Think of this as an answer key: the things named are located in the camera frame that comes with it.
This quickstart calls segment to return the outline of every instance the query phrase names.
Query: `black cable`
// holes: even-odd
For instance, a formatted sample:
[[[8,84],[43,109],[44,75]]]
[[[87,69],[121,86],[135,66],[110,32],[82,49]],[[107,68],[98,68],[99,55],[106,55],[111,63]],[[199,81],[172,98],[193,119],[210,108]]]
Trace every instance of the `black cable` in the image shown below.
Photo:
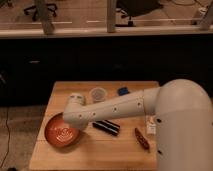
[[[9,154],[9,151],[10,151],[10,128],[8,126],[8,118],[9,118],[9,107],[7,107],[7,113],[6,113],[6,127],[7,127],[7,131],[8,131],[8,139],[7,139],[7,152],[1,162],[1,165],[0,165],[0,168],[2,169],[3,165],[4,165],[4,162],[7,158],[7,155]]]

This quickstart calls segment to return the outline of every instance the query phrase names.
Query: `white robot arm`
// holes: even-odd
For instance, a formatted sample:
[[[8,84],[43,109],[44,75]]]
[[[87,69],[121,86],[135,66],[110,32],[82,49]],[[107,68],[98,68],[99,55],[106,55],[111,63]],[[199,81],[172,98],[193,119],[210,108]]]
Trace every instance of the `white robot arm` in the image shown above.
[[[158,171],[213,171],[213,109],[207,93],[189,80],[84,105],[72,94],[63,119],[84,129],[88,122],[156,114]]]

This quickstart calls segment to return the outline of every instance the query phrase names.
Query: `floor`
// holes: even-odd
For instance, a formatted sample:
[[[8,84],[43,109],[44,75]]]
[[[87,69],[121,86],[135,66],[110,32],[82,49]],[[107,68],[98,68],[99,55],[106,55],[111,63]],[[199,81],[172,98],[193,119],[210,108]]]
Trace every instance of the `floor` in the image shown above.
[[[9,153],[0,171],[15,167],[28,171],[29,161],[38,135],[46,106],[0,107],[0,165]]]
[[[11,0],[13,7],[6,4],[0,8],[0,29],[40,28],[39,21],[32,21],[32,13],[25,15],[23,9],[33,4],[33,0]],[[51,16],[56,28],[87,28],[106,26],[107,0],[46,0],[58,6],[57,17]],[[159,0],[162,9],[134,17],[136,26],[190,24],[199,7],[210,4],[211,0]],[[116,23],[127,23],[117,13]]]

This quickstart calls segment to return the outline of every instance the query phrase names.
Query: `wooden tabletop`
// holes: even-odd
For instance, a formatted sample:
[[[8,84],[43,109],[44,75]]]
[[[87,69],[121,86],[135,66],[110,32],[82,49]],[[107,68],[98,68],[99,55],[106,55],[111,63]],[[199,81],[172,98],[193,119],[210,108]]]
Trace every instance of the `wooden tabletop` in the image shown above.
[[[155,137],[146,134],[144,116],[112,120],[121,126],[117,137],[93,128],[90,123],[78,143],[62,149],[48,144],[44,128],[50,118],[63,112],[73,92],[83,94],[87,104],[91,104],[89,92],[95,87],[106,89],[107,99],[110,99],[118,96],[117,89],[121,87],[128,87],[133,92],[158,86],[155,81],[56,82],[34,147],[30,170],[156,170]],[[137,142],[135,127],[148,139],[150,152]]]

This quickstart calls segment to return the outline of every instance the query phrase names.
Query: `orange bowl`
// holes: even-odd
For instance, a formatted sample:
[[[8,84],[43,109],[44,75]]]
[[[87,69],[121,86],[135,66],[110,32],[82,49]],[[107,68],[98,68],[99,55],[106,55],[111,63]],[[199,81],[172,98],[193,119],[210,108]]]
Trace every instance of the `orange bowl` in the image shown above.
[[[80,131],[64,122],[62,113],[53,116],[45,127],[45,138],[54,147],[65,147],[75,142]]]

